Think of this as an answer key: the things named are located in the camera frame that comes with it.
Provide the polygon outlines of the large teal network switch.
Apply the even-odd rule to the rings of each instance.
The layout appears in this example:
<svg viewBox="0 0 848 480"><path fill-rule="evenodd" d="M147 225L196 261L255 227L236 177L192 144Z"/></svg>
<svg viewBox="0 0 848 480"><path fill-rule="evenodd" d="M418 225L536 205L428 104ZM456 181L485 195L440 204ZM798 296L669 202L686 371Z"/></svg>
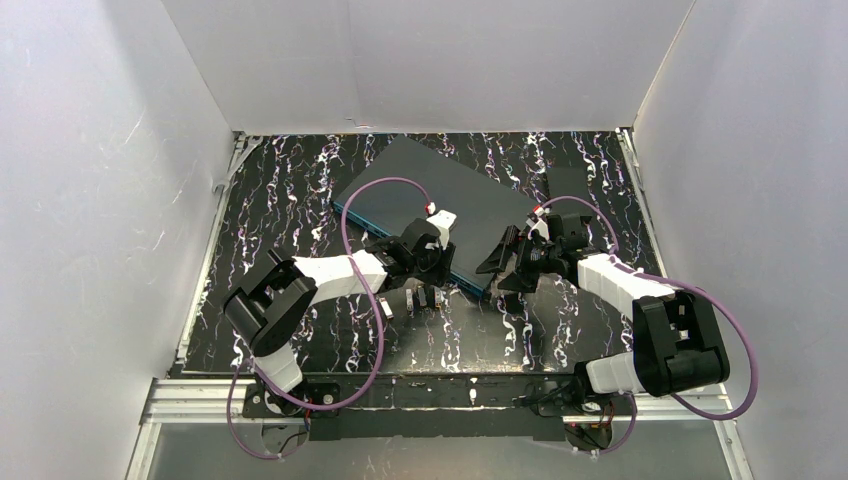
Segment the large teal network switch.
<svg viewBox="0 0 848 480"><path fill-rule="evenodd" d="M400 135L334 196L335 210L341 212L358 188L384 177L415 181L438 209L457 215L450 232L450 241L456 245L451 281L477 297L486 296L493 276L477 274L476 268L493 252L508 226L526 222L538 201ZM358 195L347 220L376 236L398 236L423 215L424 207L425 198L416 188L387 182Z"/></svg>

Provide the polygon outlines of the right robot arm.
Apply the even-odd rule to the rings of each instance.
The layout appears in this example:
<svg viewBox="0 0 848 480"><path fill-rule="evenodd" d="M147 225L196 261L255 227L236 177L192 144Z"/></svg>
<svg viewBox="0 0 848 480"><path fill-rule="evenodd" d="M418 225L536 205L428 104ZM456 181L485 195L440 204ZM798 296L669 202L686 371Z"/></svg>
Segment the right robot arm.
<svg viewBox="0 0 848 480"><path fill-rule="evenodd" d="M536 291L541 276L556 274L631 321L630 352L575 366L577 391L584 398L613 393L661 397L725 381L730 365L707 299L643 278L595 249L588 222L585 215L539 209L526 227L508 226L476 271L502 274L498 289L524 294Z"/></svg>

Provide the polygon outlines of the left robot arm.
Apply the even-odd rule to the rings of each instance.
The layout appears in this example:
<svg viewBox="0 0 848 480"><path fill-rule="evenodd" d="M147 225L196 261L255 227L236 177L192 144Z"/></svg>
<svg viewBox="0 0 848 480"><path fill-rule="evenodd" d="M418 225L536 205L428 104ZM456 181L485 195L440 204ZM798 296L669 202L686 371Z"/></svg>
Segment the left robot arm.
<svg viewBox="0 0 848 480"><path fill-rule="evenodd" d="M350 257L295 257L279 249L262 254L226 294L222 312L246 341L268 388L288 393L302 382L291 338L314 304L397 290L411 278L443 286L456 250L449 240L456 219L441 210Z"/></svg>

